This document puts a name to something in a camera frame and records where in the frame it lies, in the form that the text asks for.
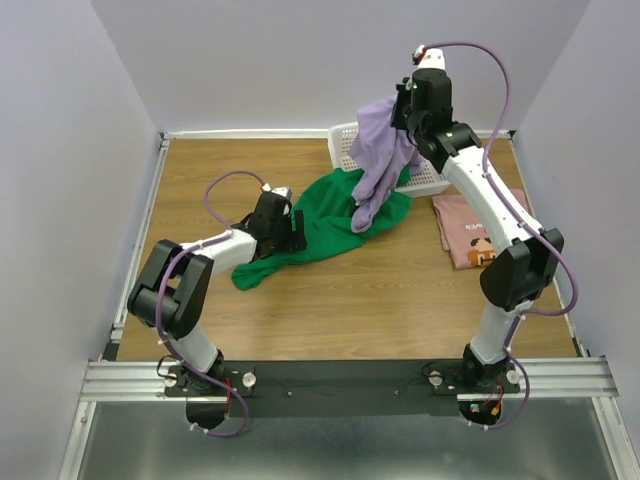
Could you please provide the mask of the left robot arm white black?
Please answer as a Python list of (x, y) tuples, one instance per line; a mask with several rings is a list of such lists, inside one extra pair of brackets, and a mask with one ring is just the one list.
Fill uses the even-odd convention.
[(291, 196), (288, 187), (264, 191), (254, 210), (223, 234), (184, 244), (156, 243), (129, 293), (128, 312), (156, 330), (201, 395), (226, 382), (223, 353), (199, 326), (210, 280), (237, 266), (306, 248), (304, 216), (292, 211)]

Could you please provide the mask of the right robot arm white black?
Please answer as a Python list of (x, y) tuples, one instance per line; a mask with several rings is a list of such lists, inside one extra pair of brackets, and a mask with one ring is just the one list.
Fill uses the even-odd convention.
[(452, 83), (441, 67), (419, 67), (396, 86), (391, 124), (466, 199), (493, 245), (480, 274), (486, 298), (478, 333), (466, 345), (460, 379), (469, 390), (492, 385), (509, 363), (511, 341), (528, 309), (551, 283), (564, 238), (521, 206), (485, 155), (476, 133), (453, 118)]

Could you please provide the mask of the purple t shirt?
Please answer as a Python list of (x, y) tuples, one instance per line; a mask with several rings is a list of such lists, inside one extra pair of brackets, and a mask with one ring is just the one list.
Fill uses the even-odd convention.
[(351, 230), (363, 233), (393, 193), (402, 172), (404, 182), (423, 170), (423, 157), (407, 137), (407, 132), (391, 123), (393, 96), (361, 107), (357, 111), (358, 134), (349, 155), (363, 174), (352, 190), (356, 210)]

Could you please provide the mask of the green t shirt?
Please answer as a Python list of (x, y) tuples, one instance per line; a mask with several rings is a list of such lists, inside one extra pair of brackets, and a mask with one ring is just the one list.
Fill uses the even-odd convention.
[(369, 227), (360, 233), (351, 230), (352, 217), (357, 210), (351, 193), (362, 176), (361, 169), (336, 169), (311, 184), (294, 205), (294, 209), (304, 215), (306, 249), (274, 254), (236, 267), (231, 274), (235, 287), (246, 291), (286, 266), (322, 261), (357, 249), (404, 221), (412, 199), (392, 191)]

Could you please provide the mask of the white plastic basket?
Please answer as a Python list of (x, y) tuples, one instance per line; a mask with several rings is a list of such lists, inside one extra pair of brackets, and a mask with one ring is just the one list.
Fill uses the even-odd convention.
[(353, 190), (360, 200), (393, 187), (412, 198), (443, 193), (450, 183), (431, 164), (417, 156), (407, 138), (386, 126), (380, 130), (357, 122), (333, 126), (328, 131), (332, 165), (363, 176)]

